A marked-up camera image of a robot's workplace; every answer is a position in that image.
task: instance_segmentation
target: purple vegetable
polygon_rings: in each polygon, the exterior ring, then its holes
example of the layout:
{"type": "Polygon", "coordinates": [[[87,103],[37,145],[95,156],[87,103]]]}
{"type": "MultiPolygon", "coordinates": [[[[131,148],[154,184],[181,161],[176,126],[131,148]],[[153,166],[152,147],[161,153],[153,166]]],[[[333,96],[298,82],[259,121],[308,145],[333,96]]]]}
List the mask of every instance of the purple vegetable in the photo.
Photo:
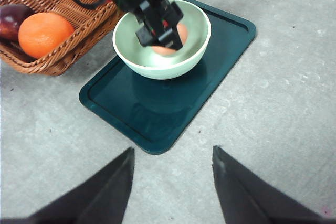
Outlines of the purple vegetable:
{"type": "Polygon", "coordinates": [[[0,37],[18,41],[21,23],[34,11],[23,4],[8,4],[0,6],[0,37]]]}

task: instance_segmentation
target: ceramic bowl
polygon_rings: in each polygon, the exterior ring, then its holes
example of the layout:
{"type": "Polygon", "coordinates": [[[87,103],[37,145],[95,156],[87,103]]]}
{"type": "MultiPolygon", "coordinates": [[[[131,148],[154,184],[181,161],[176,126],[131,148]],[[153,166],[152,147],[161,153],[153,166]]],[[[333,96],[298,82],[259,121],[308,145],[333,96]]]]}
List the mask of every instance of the ceramic bowl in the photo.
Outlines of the ceramic bowl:
{"type": "Polygon", "coordinates": [[[151,79],[164,80],[190,71],[202,58],[211,35],[207,15],[196,5],[175,0],[184,17],[188,38],[184,46],[169,56],[159,55],[151,47],[142,47],[135,32],[142,26],[132,13],[125,14],[113,32],[113,46],[119,57],[136,73],[151,79]]]}

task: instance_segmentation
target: woven basket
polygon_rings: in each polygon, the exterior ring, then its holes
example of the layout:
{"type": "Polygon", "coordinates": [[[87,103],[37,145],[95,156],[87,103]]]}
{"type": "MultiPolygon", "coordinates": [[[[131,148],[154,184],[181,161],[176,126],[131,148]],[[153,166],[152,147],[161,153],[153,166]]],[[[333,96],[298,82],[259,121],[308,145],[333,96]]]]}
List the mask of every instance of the woven basket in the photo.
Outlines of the woven basket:
{"type": "MultiPolygon", "coordinates": [[[[96,0],[81,0],[93,3],[96,0]]],[[[56,13],[67,19],[75,32],[61,45],[40,59],[23,52],[17,42],[0,40],[1,59],[21,73],[58,76],[71,67],[102,37],[114,29],[123,15],[111,2],[96,10],[85,9],[72,0],[0,0],[0,5],[25,4],[35,12],[56,13]]]]}

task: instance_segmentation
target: dark green tray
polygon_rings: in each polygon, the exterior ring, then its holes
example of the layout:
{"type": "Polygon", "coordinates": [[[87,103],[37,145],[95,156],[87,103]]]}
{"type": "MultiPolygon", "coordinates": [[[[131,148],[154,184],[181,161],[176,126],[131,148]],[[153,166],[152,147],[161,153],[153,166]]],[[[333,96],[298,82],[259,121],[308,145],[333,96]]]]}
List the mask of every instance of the dark green tray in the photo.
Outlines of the dark green tray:
{"type": "Polygon", "coordinates": [[[208,47],[191,71],[171,80],[152,80],[115,57],[79,94],[85,107],[150,154],[173,145],[256,34],[250,21],[186,1],[199,6],[212,27],[208,47]]]}

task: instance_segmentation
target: gray concrete floor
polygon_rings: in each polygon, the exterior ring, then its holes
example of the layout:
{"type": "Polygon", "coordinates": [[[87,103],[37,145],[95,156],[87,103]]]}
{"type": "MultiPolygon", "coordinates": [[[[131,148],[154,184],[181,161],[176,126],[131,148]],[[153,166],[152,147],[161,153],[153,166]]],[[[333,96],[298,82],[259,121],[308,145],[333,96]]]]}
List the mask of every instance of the gray concrete floor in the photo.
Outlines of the gray concrete floor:
{"type": "Polygon", "coordinates": [[[216,144],[311,210],[336,217],[336,0],[199,1],[252,21],[258,34],[163,155],[144,153],[78,100],[114,57],[111,34],[59,77],[20,74],[2,62],[2,217],[32,214],[133,146],[125,224],[223,223],[211,168],[216,144]]]}

